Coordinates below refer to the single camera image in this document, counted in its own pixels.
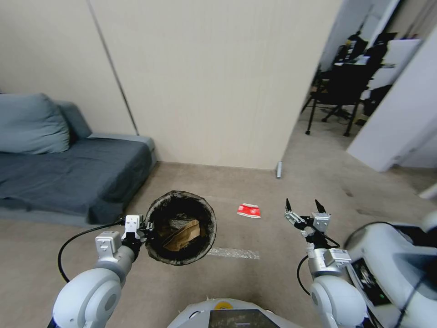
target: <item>round trash bin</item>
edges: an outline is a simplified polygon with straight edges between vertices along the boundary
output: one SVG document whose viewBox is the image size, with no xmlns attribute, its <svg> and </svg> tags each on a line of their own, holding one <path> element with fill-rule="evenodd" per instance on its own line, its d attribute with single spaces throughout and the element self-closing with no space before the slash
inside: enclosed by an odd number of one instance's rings
<svg viewBox="0 0 437 328">
<path fill-rule="evenodd" d="M 154 238 L 147 244 L 155 260 L 181 266 L 204 257 L 211 249 L 217 231 L 214 210 L 207 201 L 186 191 L 173 190 L 155 200 L 145 222 L 154 223 Z M 196 237 L 176 250 L 168 249 L 168 240 L 184 227 L 197 225 Z"/>
</svg>

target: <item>gray pillow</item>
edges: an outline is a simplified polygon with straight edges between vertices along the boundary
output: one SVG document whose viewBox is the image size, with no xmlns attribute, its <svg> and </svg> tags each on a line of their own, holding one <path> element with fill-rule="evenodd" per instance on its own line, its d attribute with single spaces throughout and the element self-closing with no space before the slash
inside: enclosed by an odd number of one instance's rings
<svg viewBox="0 0 437 328">
<path fill-rule="evenodd" d="M 0 152 L 60 153 L 68 146 L 67 123 L 45 94 L 0 95 Z"/>
</svg>

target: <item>black office chair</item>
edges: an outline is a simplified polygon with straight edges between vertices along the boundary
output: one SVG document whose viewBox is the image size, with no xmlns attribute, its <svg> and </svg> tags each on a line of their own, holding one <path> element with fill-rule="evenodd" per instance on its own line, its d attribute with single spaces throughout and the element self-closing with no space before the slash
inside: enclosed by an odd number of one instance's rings
<svg viewBox="0 0 437 328">
<path fill-rule="evenodd" d="M 347 129 L 343 134 L 345 137 L 350 136 L 352 123 L 360 103 L 360 96 L 364 90 L 367 89 L 367 84 L 370 80 L 369 70 L 366 65 L 343 64 L 341 66 L 334 66 L 330 72 L 330 79 L 322 88 L 323 72 L 319 74 L 317 90 L 310 93 L 310 98 L 302 108 L 301 113 L 304 112 L 310 101 L 314 99 L 310 121 L 305 134 L 310 134 L 311 124 L 313 122 L 314 111 L 317 102 L 324 105 L 336 105 L 328 115 L 322 119 L 322 122 L 327 122 L 328 118 L 340 111 L 343 106 L 355 105 L 352 115 L 349 119 Z"/>
</svg>

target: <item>black cable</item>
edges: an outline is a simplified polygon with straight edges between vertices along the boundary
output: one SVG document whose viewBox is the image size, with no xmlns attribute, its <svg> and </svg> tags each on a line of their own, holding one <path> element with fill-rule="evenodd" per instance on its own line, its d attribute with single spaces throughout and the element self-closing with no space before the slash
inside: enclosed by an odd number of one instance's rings
<svg viewBox="0 0 437 328">
<path fill-rule="evenodd" d="M 334 243 L 335 246 L 330 246 L 330 248 L 339 248 L 340 244 L 338 242 L 336 242 L 334 239 L 329 238 L 327 235 L 325 235 L 324 233 L 322 233 L 319 229 L 317 229 L 315 226 L 312 226 L 311 228 L 313 228 L 317 233 L 319 233 L 320 235 L 322 235 L 326 240 L 329 240 L 330 242 Z"/>
<path fill-rule="evenodd" d="M 300 280 L 300 267 L 302 266 L 302 264 L 305 262 L 305 260 L 308 258 L 308 255 L 305 255 L 302 260 L 300 260 L 299 265 L 297 266 L 297 271 L 296 271 L 296 275 L 297 275 L 297 281 L 299 282 L 300 287 L 302 287 L 302 289 L 304 290 L 305 293 L 307 293 L 308 295 L 310 295 L 310 292 L 306 290 L 306 288 L 304 287 L 304 285 L 302 284 L 302 281 Z"/>
<path fill-rule="evenodd" d="M 414 285 L 413 290 L 411 291 L 410 295 L 407 298 L 407 301 L 405 302 L 404 306 L 401 309 L 401 314 L 399 315 L 399 318 L 397 319 L 397 323 L 394 326 L 394 328 L 399 328 L 401 326 L 402 320 L 404 319 L 405 313 L 407 312 L 408 305 L 410 305 L 410 302 L 418 290 L 419 286 L 423 283 L 423 281 L 428 277 L 428 274 L 425 273 L 422 278 L 419 279 L 419 281 Z"/>
<path fill-rule="evenodd" d="M 320 108 L 320 109 L 332 109 L 333 107 L 323 107 L 323 106 L 316 105 L 316 108 Z"/>
<path fill-rule="evenodd" d="M 342 122 L 340 122 L 340 120 L 342 119 L 342 117 L 341 116 L 338 116 L 337 117 L 337 123 L 338 124 L 341 124 L 341 125 L 348 125 L 349 124 L 349 121 L 346 119 L 346 123 L 342 123 Z"/>
<path fill-rule="evenodd" d="M 65 272 L 64 272 L 64 269 L 62 268 L 62 252 L 64 251 L 64 248 L 65 248 L 65 247 L 66 247 L 66 246 L 67 246 L 71 241 L 75 240 L 77 237 L 80 237 L 80 236 L 82 236 L 82 235 L 84 235 L 84 234 L 87 234 L 87 233 L 89 233 L 89 232 L 93 232 L 93 231 L 96 231 L 96 230 L 99 230 L 99 229 L 109 228 L 109 227 L 116 226 L 116 225 L 119 225 L 119 224 L 121 224 L 121 221 L 120 221 L 120 220 L 118 220 L 118 221 L 115 222 L 115 223 L 111 223 L 111 224 L 107 224 L 107 225 L 102 225 L 102 226 L 98 226 L 98 227 L 96 227 L 96 228 L 92 228 L 92 229 L 90 229 L 90 230 L 82 231 L 82 232 L 78 233 L 77 235 L 74 235 L 73 237 L 71 237 L 69 240 L 67 240 L 67 241 L 62 245 L 62 247 L 60 248 L 59 253 L 58 253 L 58 269 L 59 269 L 59 272 L 61 273 L 62 278 L 64 278 L 64 280 L 65 280 L 67 283 L 70 282 L 70 280 L 68 279 L 68 277 L 66 276 L 66 274 L 65 274 Z"/>
</svg>

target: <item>red and white packaging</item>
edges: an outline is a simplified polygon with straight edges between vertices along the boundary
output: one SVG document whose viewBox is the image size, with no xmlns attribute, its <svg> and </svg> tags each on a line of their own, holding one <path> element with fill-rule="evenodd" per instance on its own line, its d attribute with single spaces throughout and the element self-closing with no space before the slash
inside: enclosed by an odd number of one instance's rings
<svg viewBox="0 0 437 328">
<path fill-rule="evenodd" d="M 238 207 L 237 214 L 259 219 L 261 217 L 261 210 L 258 205 L 241 204 Z"/>
</svg>

